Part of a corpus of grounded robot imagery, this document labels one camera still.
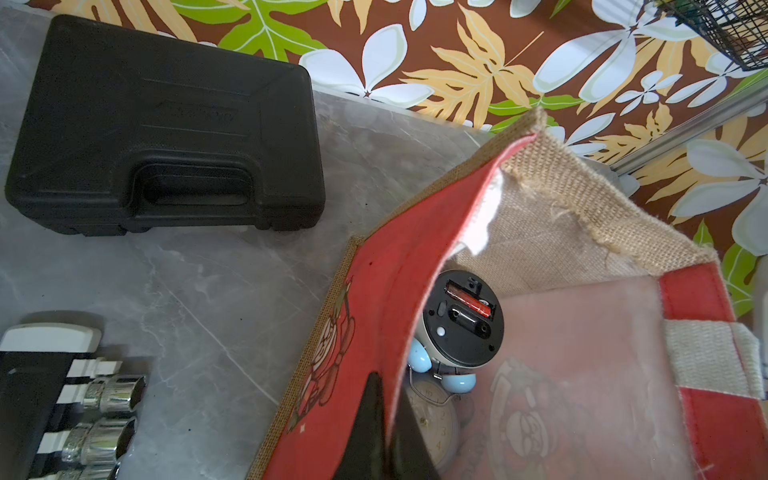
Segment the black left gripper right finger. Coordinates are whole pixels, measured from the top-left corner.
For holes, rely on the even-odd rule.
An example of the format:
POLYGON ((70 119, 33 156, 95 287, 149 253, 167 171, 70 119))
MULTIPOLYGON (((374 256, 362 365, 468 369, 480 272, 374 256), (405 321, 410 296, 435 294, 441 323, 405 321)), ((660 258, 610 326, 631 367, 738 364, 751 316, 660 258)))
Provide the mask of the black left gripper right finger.
POLYGON ((389 478, 439 480, 407 398, 400 398, 389 446, 389 478))

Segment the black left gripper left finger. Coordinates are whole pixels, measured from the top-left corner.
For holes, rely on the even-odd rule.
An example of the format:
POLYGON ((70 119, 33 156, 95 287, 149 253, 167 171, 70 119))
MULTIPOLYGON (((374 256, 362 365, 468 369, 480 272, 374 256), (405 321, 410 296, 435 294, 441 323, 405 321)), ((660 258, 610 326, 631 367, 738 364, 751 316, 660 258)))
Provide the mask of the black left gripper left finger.
POLYGON ((352 430, 333 480, 385 478, 384 398, 378 373, 368 375, 352 430))

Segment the clear round alarm clock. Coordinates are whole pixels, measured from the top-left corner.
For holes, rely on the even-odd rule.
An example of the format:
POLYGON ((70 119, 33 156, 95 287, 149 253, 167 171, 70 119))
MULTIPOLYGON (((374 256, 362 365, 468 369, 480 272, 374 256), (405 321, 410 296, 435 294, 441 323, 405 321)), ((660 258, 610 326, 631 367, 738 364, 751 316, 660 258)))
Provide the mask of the clear round alarm clock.
POLYGON ((405 383, 429 458, 443 475, 454 462, 459 448, 460 425, 454 401, 431 375, 414 373, 405 383))

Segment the light blue bell alarm clock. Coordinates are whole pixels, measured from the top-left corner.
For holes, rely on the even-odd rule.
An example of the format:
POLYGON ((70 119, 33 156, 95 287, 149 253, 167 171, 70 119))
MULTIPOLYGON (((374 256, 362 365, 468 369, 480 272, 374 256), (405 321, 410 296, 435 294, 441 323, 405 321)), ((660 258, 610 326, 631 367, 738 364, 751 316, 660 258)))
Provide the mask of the light blue bell alarm clock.
POLYGON ((447 394, 433 403, 446 404, 475 388, 476 371, 500 352, 504 335, 500 300, 489 283, 467 270, 444 270, 416 317, 408 379, 431 375, 447 394))

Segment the burlap red Christmas canvas bag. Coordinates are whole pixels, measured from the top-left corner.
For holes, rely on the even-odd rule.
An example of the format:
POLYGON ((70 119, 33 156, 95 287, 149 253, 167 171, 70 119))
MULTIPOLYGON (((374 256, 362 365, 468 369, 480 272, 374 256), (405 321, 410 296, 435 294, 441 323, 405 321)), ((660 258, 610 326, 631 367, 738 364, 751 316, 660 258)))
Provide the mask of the burlap red Christmas canvas bag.
POLYGON ((646 214, 535 108, 352 239, 249 470, 332 479, 380 375, 385 478, 416 317, 444 270, 499 297, 440 479, 763 479, 761 345, 714 250, 646 214))

